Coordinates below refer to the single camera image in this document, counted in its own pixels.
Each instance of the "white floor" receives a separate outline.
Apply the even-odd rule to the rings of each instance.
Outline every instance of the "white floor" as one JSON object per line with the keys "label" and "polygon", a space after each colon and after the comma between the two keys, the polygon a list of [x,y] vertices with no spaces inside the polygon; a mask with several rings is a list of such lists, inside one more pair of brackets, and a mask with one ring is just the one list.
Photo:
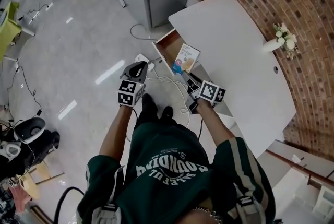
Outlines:
{"label": "white floor", "polygon": [[[1,0],[1,7],[8,1]],[[25,12],[51,2],[19,1],[21,10]],[[117,113],[116,90],[124,67],[133,63],[139,53],[151,60],[158,57],[150,41],[136,40],[130,36],[130,27],[136,21],[118,0],[53,0],[53,3],[48,11],[42,9],[42,13],[29,26],[36,31],[36,36],[28,40],[27,36],[22,36],[18,45],[7,52],[19,58],[30,89],[37,91],[36,99],[43,110],[41,117],[47,121],[48,129],[57,130],[61,135],[56,156],[47,162],[53,174],[63,171],[65,175],[59,180],[41,185],[41,198],[33,201],[51,219],[65,188],[86,188],[86,164],[99,152],[106,131]],[[158,39],[170,29],[171,26],[167,25],[148,34],[141,26],[137,26],[134,33],[143,38]],[[96,84],[96,79],[108,69],[123,62],[124,65],[105,81]],[[3,69],[0,101],[7,103],[6,88],[10,86],[15,70],[9,61],[3,62]],[[163,64],[158,63],[156,71],[159,76],[169,75]],[[159,105],[160,113],[164,106],[171,105],[174,118],[187,125],[188,115],[181,113],[185,106],[176,86],[148,80],[146,84],[146,90]],[[22,72],[14,80],[9,100],[15,120],[28,119],[39,109],[27,90]],[[64,116],[60,112],[69,104],[76,106]],[[141,105],[136,105],[135,109],[139,114]],[[133,114],[128,137],[131,137],[135,122]],[[189,128],[198,134],[199,126],[200,117],[191,116]],[[212,159],[215,147],[205,126],[200,141]],[[126,141],[122,164],[126,164],[128,152],[129,142]],[[80,198],[76,192],[68,195],[62,207],[60,223],[76,222],[75,209]]]}

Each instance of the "open drawer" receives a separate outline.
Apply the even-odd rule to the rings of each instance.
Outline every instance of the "open drawer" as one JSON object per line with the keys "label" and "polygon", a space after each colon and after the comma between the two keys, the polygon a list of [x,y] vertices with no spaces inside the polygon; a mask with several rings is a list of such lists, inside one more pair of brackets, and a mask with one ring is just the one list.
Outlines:
{"label": "open drawer", "polygon": [[176,29],[173,29],[164,35],[157,42],[152,42],[153,46],[162,58],[162,61],[165,63],[172,75],[175,75],[172,71],[172,67],[183,43],[185,42]]}

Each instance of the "person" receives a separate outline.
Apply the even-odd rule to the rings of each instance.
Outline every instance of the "person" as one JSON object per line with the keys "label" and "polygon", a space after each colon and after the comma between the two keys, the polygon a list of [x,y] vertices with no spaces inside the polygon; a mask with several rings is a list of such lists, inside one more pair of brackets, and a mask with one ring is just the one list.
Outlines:
{"label": "person", "polygon": [[[114,223],[97,221],[106,210],[122,224],[273,223],[272,189],[244,140],[234,137],[209,102],[198,99],[197,112],[217,146],[212,164],[197,136],[172,119],[173,109],[166,107],[158,119],[156,104],[144,94],[123,181],[120,160],[132,108],[121,106],[99,155],[88,162],[77,223]],[[261,221],[243,222],[245,199],[254,200]]]}

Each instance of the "brick wall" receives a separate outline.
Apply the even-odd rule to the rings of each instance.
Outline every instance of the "brick wall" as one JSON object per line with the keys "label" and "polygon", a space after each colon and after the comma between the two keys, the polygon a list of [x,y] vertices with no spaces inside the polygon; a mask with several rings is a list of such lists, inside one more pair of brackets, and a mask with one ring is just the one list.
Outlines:
{"label": "brick wall", "polygon": [[285,139],[334,160],[334,0],[238,0],[267,40],[273,23],[285,22],[297,35],[297,58],[274,52],[296,106]]}

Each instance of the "flower vase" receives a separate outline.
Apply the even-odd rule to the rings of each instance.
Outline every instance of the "flower vase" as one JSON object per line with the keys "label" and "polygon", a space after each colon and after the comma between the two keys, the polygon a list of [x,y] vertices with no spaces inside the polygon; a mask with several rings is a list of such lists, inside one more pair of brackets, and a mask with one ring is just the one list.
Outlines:
{"label": "flower vase", "polygon": [[266,42],[266,44],[264,44],[264,46],[263,46],[263,49],[264,49],[264,51],[269,52],[269,51],[274,51],[281,46],[282,46],[282,44],[278,43],[276,41],[276,38],[274,38],[274,39],[269,40],[268,42]]}

